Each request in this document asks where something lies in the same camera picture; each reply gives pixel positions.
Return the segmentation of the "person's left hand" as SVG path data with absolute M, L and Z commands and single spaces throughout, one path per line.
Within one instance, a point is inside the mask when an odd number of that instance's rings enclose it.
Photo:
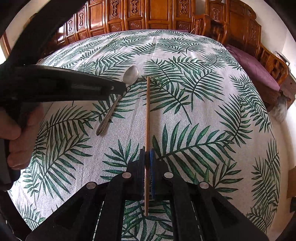
M 43 117 L 44 108 L 40 103 L 28 114 L 26 127 L 21 128 L 1 108 L 1 138 L 10 141 L 7 163 L 13 170 L 21 170 L 29 166 Z

